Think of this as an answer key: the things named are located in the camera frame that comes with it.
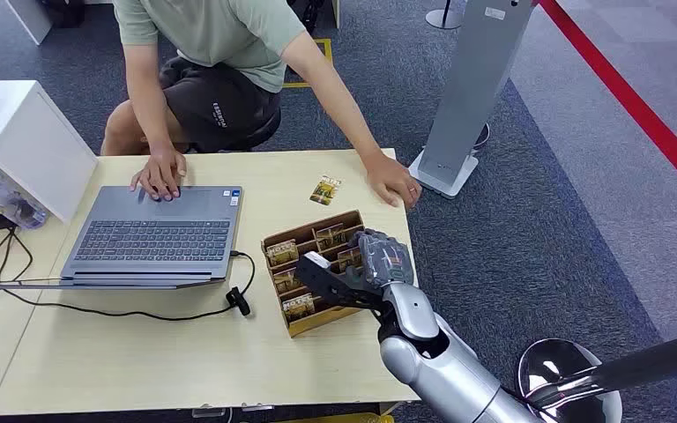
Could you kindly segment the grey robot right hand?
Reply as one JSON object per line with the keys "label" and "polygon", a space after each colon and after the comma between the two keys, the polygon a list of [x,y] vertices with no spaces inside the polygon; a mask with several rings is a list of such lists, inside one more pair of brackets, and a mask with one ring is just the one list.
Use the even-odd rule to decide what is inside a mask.
{"label": "grey robot right hand", "polygon": [[394,283],[414,285],[413,265],[406,244],[386,233],[366,228],[353,235],[349,246],[358,248],[361,256],[359,267],[350,265],[346,268],[350,286],[380,291]]}

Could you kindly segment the person's right hand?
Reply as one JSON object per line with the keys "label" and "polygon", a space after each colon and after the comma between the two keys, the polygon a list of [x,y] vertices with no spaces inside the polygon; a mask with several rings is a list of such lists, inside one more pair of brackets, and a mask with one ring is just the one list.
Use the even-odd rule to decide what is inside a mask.
{"label": "person's right hand", "polygon": [[129,189],[141,189],[155,201],[172,201],[181,196],[180,183],[186,174],[186,159],[173,145],[153,146],[148,161],[131,178]]}

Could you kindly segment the person's left hand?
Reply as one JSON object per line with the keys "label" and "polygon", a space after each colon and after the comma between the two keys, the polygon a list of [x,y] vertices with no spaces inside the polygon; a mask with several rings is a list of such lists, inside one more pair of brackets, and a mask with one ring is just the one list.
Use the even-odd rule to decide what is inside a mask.
{"label": "person's left hand", "polygon": [[382,152],[363,159],[368,172],[368,183],[375,193],[394,207],[414,207],[420,199],[422,188],[410,172]]}

